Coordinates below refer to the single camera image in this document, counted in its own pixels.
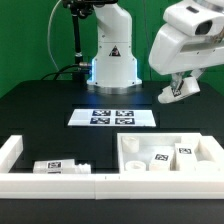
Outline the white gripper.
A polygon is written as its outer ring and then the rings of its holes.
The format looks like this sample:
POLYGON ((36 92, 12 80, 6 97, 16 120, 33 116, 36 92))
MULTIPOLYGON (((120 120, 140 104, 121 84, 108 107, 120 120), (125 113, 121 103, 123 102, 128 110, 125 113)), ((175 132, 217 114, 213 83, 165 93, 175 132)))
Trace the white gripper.
POLYGON ((224 0, 181 0, 163 15, 149 55, 150 66, 171 75, 176 90, 184 71, 198 79, 204 68, 224 64, 224 0))

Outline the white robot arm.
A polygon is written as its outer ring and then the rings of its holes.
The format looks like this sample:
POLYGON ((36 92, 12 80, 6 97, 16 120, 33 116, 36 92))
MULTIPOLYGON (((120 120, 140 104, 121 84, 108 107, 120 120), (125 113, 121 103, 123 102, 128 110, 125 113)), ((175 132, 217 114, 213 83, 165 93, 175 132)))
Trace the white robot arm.
MULTIPOLYGON (((142 85, 132 53, 132 17, 117 4, 95 8, 98 52, 87 86, 122 94, 142 85)), ((150 48, 149 66, 171 83, 159 101, 178 101, 200 91, 198 78, 209 67, 224 64, 224 0, 181 0, 163 14, 165 24, 150 48)))

